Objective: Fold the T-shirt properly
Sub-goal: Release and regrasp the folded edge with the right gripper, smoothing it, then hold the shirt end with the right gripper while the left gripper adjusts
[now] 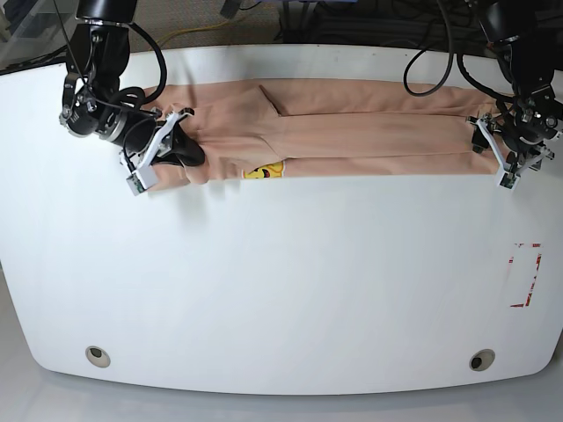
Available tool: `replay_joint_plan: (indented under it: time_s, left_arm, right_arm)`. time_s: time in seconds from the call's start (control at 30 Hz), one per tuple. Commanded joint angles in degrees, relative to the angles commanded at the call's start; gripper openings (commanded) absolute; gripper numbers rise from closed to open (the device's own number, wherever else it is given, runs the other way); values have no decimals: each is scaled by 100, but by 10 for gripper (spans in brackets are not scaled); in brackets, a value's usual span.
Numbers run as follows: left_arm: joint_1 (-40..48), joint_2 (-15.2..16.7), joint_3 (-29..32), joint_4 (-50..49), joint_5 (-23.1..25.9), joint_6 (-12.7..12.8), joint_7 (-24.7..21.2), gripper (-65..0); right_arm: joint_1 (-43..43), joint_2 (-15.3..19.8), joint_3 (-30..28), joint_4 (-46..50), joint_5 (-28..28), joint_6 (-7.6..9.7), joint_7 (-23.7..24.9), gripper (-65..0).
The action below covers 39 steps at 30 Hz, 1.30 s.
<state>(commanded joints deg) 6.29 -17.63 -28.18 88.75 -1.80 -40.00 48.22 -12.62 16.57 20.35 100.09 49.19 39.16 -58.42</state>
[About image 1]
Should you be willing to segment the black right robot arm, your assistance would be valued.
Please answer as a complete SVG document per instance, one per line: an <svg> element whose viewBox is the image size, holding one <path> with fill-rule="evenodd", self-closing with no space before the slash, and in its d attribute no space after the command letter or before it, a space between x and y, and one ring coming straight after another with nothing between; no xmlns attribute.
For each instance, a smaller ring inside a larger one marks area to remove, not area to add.
<svg viewBox="0 0 563 422"><path fill-rule="evenodd" d="M125 165L132 168L132 156L143 156L150 145L157 148L151 164L197 167L205 153L186 135L179 123L165 128L162 111L147 105L164 92L168 72L157 43L134 21L135 1L81 1L79 24L66 37L67 76L63 85L60 121L73 135L98 135L121 147ZM157 88L122 88L120 77L128 66L128 33L134 31L150 45L159 67Z"/></svg>

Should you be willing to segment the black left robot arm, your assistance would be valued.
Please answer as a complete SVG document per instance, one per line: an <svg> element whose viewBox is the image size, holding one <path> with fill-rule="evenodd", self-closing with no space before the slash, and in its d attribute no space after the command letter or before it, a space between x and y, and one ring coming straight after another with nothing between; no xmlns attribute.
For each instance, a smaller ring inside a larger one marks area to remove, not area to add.
<svg viewBox="0 0 563 422"><path fill-rule="evenodd" d="M562 104L552 88L556 40L538 27L531 1L469 1L513 97L497 95L501 137L515 156L538 156L562 131Z"/></svg>

